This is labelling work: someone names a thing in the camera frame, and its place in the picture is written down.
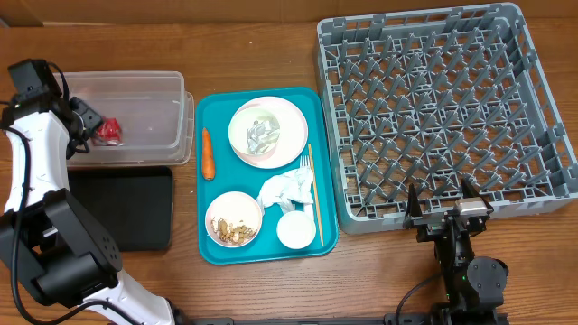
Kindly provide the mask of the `red wrapper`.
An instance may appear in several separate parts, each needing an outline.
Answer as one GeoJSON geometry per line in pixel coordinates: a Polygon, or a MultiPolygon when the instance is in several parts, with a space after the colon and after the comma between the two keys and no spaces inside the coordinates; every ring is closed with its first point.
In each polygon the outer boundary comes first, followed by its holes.
{"type": "Polygon", "coordinates": [[[121,125],[115,118],[105,118],[103,124],[92,137],[95,146],[120,146],[123,144],[121,125]]]}

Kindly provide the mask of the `white napkin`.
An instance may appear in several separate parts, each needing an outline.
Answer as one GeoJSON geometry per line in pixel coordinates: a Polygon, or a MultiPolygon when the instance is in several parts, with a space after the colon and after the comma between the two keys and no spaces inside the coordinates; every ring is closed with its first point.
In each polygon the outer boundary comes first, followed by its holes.
{"type": "Polygon", "coordinates": [[[256,202],[262,213],[275,204],[283,213],[294,211],[295,203],[313,204],[312,182],[312,170],[307,167],[273,176],[263,183],[256,202]]]}

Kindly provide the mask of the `orange carrot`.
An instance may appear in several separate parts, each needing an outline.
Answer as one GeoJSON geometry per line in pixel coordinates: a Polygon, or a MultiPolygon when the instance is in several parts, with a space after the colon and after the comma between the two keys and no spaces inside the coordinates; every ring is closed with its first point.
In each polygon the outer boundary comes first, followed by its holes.
{"type": "Polygon", "coordinates": [[[201,173],[205,180],[211,181],[216,175],[216,165],[213,157],[210,133],[207,128],[202,130],[201,173]]]}

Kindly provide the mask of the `foil wrapper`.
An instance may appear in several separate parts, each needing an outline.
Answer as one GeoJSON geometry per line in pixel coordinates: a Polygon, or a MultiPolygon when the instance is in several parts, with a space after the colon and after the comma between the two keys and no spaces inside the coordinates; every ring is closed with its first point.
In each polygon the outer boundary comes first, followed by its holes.
{"type": "Polygon", "coordinates": [[[258,118],[247,130],[247,148],[250,154],[261,155],[278,142],[280,125],[275,118],[258,118]]]}

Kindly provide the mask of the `pink bowl with food scraps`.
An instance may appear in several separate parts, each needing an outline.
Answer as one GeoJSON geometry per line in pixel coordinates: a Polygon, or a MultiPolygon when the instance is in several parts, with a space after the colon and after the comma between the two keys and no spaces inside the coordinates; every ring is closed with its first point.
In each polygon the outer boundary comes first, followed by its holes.
{"type": "Polygon", "coordinates": [[[254,241],[263,225],[257,201],[240,191],[229,191],[213,200],[204,217],[210,239],[225,248],[241,248],[254,241]]]}

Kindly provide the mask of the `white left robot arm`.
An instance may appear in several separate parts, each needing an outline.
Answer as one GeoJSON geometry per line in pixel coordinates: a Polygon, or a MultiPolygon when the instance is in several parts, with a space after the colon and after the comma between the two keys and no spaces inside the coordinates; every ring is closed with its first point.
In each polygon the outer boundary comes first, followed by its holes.
{"type": "Polygon", "coordinates": [[[94,110],[59,88],[24,86],[4,110],[12,146],[12,189],[1,217],[1,259],[11,273],[14,303],[24,288],[39,304],[83,310],[115,324],[184,324],[182,311],[146,290],[123,268],[117,243],[71,192],[66,162],[87,139],[94,110]]]}

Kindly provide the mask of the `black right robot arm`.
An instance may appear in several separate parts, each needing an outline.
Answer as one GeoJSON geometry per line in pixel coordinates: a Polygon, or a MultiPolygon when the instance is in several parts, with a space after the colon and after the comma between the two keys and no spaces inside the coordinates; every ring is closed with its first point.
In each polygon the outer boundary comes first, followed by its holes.
{"type": "Polygon", "coordinates": [[[418,242],[433,242],[440,273],[410,290],[396,307],[395,324],[507,324],[508,316],[497,313],[504,303],[508,267],[495,258],[477,257],[471,238],[486,230],[494,208],[473,185],[461,181],[462,198],[453,208],[434,216],[425,216],[414,186],[409,187],[403,226],[417,231],[418,242]],[[446,302],[435,303],[427,313],[403,313],[405,302],[419,289],[442,278],[446,302]]]}

